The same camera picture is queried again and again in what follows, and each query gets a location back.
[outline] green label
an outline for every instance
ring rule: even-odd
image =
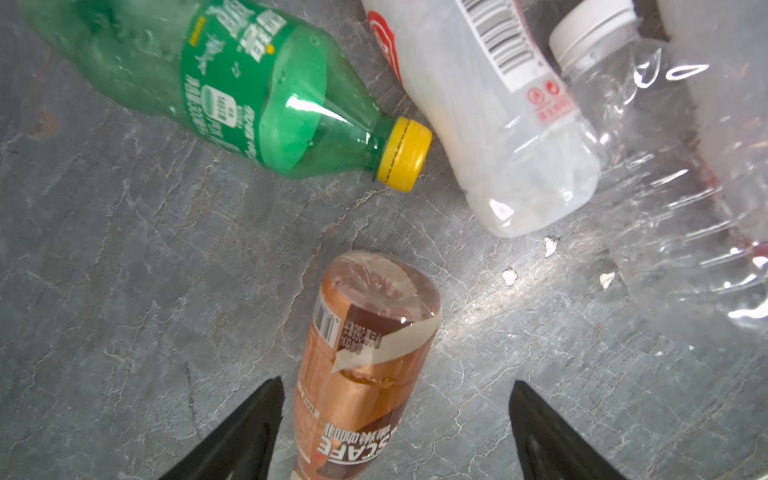
[[[272,9],[210,0],[195,15],[181,53],[181,81],[195,131],[261,162],[259,120],[276,53],[296,23]]]

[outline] orange bottle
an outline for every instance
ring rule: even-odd
[[[291,478],[357,478],[379,457],[439,326],[440,295],[418,270],[368,252],[331,263],[296,384]]]

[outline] gray stone floor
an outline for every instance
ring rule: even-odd
[[[328,29],[381,105],[423,120],[357,0],[279,0]],[[540,45],[576,2],[528,0]],[[661,35],[643,2],[647,31]],[[324,267],[384,251],[430,275],[445,324],[366,478],[520,478],[506,402],[527,379],[628,478],[768,467],[768,353],[696,348],[640,318],[585,207],[498,240],[435,142],[409,195],[288,181],[96,93],[0,2],[0,477],[151,480],[261,382],[286,383],[272,478]],[[544,238],[561,237],[545,258]],[[507,286],[502,273],[519,278]]]

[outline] green plastic bottle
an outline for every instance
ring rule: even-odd
[[[330,35],[248,0],[20,0],[101,92],[286,177],[411,190],[432,133],[381,112]]]

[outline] white debris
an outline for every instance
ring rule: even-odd
[[[600,284],[603,286],[603,290],[607,289],[611,285],[611,282],[614,281],[614,278],[616,278],[616,272],[602,273],[600,275]]]
[[[544,258],[554,255],[554,252],[558,249],[558,243],[560,243],[560,238],[558,237],[553,237],[552,235],[544,237]]]
[[[502,272],[502,278],[507,286],[512,286],[518,279],[518,273],[514,268],[508,268]]]

